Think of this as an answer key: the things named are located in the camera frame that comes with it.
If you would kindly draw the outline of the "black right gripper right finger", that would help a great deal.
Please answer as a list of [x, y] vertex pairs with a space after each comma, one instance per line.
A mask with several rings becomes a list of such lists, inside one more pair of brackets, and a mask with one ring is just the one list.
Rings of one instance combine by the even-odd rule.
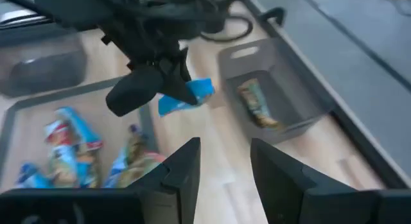
[[252, 139], [250, 159], [269, 224], [372, 224], [372, 192], [358, 191], [261, 139]]

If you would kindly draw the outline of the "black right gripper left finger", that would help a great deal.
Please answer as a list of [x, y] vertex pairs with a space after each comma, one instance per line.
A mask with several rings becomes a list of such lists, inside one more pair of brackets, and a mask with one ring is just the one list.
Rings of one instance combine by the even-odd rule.
[[200, 154], [200, 138], [193, 137], [129, 185], [140, 201], [142, 220], [136, 224], [194, 224]]

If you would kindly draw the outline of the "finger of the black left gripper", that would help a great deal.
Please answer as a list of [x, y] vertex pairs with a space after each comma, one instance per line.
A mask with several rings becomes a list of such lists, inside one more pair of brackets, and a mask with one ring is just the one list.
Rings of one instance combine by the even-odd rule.
[[163, 78], [160, 93], [196, 105], [198, 100], [192, 90], [186, 85], [191, 81], [191, 76], [186, 65], [188, 48], [179, 50], [175, 56], [166, 56], [159, 62], [159, 69]]
[[115, 84], [105, 101], [111, 112], [122, 117], [148, 103], [162, 85], [162, 74], [154, 68], [133, 70]]

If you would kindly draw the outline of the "white green granola bar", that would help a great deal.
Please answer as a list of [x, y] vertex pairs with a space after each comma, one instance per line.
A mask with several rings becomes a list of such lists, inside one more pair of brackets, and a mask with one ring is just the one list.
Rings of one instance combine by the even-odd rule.
[[151, 170], [156, 168], [165, 159], [166, 157], [159, 153], [144, 152], [136, 161], [119, 174], [114, 187], [124, 188], [131, 185], [136, 180], [151, 172]]

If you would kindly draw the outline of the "Chewy oatmeal raisin granola bar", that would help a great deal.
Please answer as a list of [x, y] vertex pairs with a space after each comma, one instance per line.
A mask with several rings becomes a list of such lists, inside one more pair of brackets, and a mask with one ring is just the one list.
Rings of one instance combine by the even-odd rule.
[[132, 124], [128, 127], [128, 141], [125, 147], [125, 161], [130, 168], [143, 167], [149, 160], [147, 137], [140, 127]]

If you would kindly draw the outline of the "blue white granola bar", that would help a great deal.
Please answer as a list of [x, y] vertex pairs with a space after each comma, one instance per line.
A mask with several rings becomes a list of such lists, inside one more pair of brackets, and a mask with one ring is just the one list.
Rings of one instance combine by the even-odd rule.
[[126, 148], [122, 148], [119, 155], [111, 165], [108, 177], [103, 183], [104, 188], [114, 188], [119, 182], [120, 174], [128, 167]]

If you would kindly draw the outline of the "blue red-ended granola bar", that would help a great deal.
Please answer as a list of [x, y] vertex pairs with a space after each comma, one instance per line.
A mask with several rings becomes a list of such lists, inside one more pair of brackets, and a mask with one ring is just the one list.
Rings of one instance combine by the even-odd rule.
[[98, 150], [103, 146], [100, 136], [86, 120], [72, 107], [60, 107], [55, 114], [67, 121], [74, 132], [74, 143], [80, 153]]

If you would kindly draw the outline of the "light blue tan granola bar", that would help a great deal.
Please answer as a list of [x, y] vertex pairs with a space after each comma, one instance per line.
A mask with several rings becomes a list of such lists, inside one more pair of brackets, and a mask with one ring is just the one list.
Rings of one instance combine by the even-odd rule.
[[52, 147], [48, 166], [55, 187], [78, 187], [76, 154], [72, 146], [62, 144]]
[[77, 155], [77, 178], [81, 188], [98, 188], [101, 183], [100, 162], [97, 151]]

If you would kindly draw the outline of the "red white granola bar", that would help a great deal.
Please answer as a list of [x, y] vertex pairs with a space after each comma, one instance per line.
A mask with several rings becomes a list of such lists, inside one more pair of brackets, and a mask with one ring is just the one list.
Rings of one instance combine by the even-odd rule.
[[74, 144], [74, 137], [69, 124], [62, 120], [56, 120], [44, 127], [45, 142], [52, 146]]

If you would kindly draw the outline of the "translucent grey plastic bin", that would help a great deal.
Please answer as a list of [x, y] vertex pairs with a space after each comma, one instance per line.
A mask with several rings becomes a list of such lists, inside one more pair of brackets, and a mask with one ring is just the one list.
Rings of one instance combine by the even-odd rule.
[[77, 34], [37, 39], [0, 37], [0, 94], [10, 98], [79, 85], [87, 55]]

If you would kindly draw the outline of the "black table clamp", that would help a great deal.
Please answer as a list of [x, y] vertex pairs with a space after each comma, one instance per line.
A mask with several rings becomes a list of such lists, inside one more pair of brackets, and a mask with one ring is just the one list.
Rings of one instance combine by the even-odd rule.
[[271, 8], [266, 12], [260, 13], [258, 18], [263, 22], [273, 20], [278, 26], [282, 26], [286, 18], [286, 10], [282, 7]]

